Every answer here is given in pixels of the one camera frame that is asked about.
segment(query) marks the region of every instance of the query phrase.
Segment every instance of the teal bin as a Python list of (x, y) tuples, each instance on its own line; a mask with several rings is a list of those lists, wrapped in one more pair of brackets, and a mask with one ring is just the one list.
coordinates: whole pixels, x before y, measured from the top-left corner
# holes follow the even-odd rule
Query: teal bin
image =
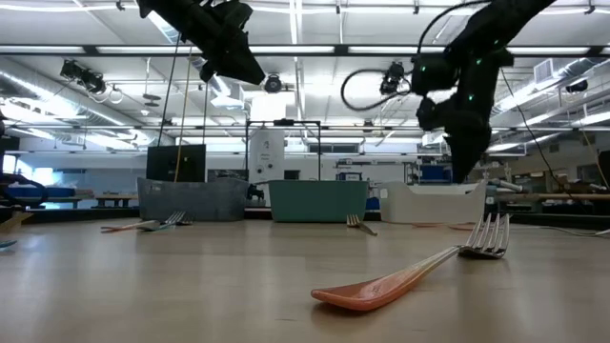
[(294, 181), (269, 183), (276, 222), (345, 223), (348, 214), (364, 219), (369, 183), (366, 181)]

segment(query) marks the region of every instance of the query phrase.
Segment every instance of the gray bin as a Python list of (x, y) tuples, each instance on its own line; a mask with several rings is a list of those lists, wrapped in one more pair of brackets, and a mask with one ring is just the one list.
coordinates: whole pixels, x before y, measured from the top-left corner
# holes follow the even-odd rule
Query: gray bin
[(211, 183), (138, 178), (140, 217), (165, 220), (175, 211), (184, 211), (195, 221), (243, 220), (249, 185), (233, 178), (221, 178)]

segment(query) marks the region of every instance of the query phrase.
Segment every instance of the white container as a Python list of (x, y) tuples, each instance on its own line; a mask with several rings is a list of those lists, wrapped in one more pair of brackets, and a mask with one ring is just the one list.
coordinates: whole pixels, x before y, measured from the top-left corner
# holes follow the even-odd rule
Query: white container
[(379, 186), (381, 220), (396, 224), (476, 223), (485, 211), (486, 183), (458, 186)]

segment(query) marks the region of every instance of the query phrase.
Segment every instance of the plastic bin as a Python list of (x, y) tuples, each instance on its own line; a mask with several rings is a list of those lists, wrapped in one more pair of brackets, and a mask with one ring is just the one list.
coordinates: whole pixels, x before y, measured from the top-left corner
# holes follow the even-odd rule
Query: plastic bin
[(165, 220), (175, 211), (184, 211), (195, 221), (243, 220), (249, 185), (233, 178), (220, 178), (211, 183), (138, 178), (140, 217)]
[(381, 220), (395, 224), (476, 223), (485, 211), (486, 182), (459, 186), (379, 186)]
[(269, 183), (274, 221), (345, 223), (348, 214), (364, 219), (366, 181), (291, 181)]

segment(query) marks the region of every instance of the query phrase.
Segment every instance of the table surface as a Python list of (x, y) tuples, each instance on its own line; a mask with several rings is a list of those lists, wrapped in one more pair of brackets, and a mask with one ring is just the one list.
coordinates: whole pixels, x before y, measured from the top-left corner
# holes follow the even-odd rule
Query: table surface
[(310, 290), (380, 277), (468, 232), (367, 223), (207, 223), (100, 234), (25, 226), (0, 252), (0, 342), (607, 342), (610, 240), (512, 227), (500, 261), (457, 257), (373, 313)]

